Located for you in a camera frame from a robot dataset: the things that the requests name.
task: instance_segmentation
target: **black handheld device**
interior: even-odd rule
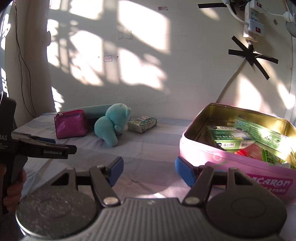
[[[7,171],[0,176],[0,216],[6,214],[3,198],[7,188],[18,179],[18,175],[28,157],[67,159],[68,154],[75,154],[76,146],[43,142],[23,134],[11,134],[16,102],[2,92],[0,99],[0,163]]]

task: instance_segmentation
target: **teal stuffed animal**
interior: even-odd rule
[[[96,121],[94,132],[108,145],[116,146],[118,143],[116,135],[122,134],[130,116],[131,108],[125,104],[114,104],[107,109],[105,116]]]

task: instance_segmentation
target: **cable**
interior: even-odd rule
[[[23,84],[23,77],[22,77],[22,62],[20,61],[20,56],[22,55],[21,52],[20,52],[20,44],[18,42],[18,38],[17,38],[17,7],[16,7],[16,4],[15,4],[15,36],[16,36],[16,41],[17,41],[17,47],[18,47],[18,50],[19,50],[19,54],[18,54],[18,59],[19,59],[19,62],[20,62],[20,73],[21,73],[21,89],[22,89],[22,84]],[[25,99],[24,99],[24,93],[23,93],[23,89],[22,89],[22,100],[24,102],[24,105],[25,105],[25,108],[27,110],[27,112],[33,117],[35,118],[31,112],[28,110],[27,108],[27,105],[26,105],[26,102],[25,102]]]
[[[240,21],[244,25],[247,25],[247,26],[249,25],[249,23],[241,20],[238,16],[235,15],[235,13],[232,11],[232,8],[229,3],[226,3],[226,6],[227,6],[228,10],[230,11],[230,13],[232,14],[232,16],[234,16],[238,21]]]
[[[20,61],[20,57],[22,58],[22,60],[23,60],[23,62],[24,62],[24,64],[25,64],[25,66],[26,66],[26,68],[27,68],[27,70],[28,70],[28,73],[29,73],[30,99],[31,99],[31,104],[32,104],[32,107],[33,107],[33,110],[34,110],[35,116],[33,116],[33,115],[29,112],[29,110],[28,110],[28,108],[27,108],[27,106],[26,106],[25,99],[24,99],[24,94],[23,94],[23,89],[22,89],[22,99],[23,99],[23,101],[24,101],[24,104],[25,104],[25,108],[26,108],[26,110],[29,112],[29,114],[30,114],[32,117],[36,118],[37,115],[36,115],[35,107],[34,107],[34,105],[33,105],[33,101],[32,101],[31,73],[30,73],[30,70],[29,70],[29,68],[28,68],[28,66],[27,66],[27,64],[26,64],[26,62],[25,62],[23,56],[22,56],[22,53],[21,53],[21,50],[20,50],[20,43],[19,43],[19,41],[18,41],[18,37],[17,37],[17,5],[16,5],[16,3],[15,3],[15,35],[16,35],[17,47],[18,47],[18,49],[19,49],[19,55],[18,55],[18,58],[19,58],[19,62],[20,62],[20,70],[21,70],[21,80],[22,80],[22,81],[21,81],[21,85],[22,85],[22,83],[23,83],[23,77],[22,77],[22,63],[21,63],[21,61]]]
[[[246,58],[244,58],[244,61],[241,63],[241,65],[238,67],[238,69],[235,71],[235,73],[231,76],[231,78],[228,80],[226,85],[224,86],[223,90],[221,91],[218,99],[216,100],[216,103],[220,103],[222,97],[224,96],[226,90],[228,87],[232,84],[232,82],[235,80],[235,78],[238,76],[239,72],[243,69],[245,63],[246,63]]]
[[[270,15],[273,15],[273,16],[281,16],[281,17],[283,17],[283,14],[274,14],[274,13],[270,13],[270,12],[267,12],[265,9],[264,9],[264,11],[265,11],[266,13],[270,14]]]

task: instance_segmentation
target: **human hand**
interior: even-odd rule
[[[0,176],[4,176],[6,173],[6,166],[4,164],[0,164]],[[19,174],[18,180],[10,185],[7,189],[7,196],[3,199],[4,206],[7,207],[9,212],[13,212],[16,210],[17,205],[22,196],[23,185],[27,179],[27,175],[24,169]]]

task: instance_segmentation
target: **plush toy head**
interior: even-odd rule
[[[120,127],[120,131],[117,134],[121,134],[124,126],[129,121],[131,117],[131,108],[127,107],[125,104],[114,104],[106,111],[107,118],[109,118],[115,126]]]

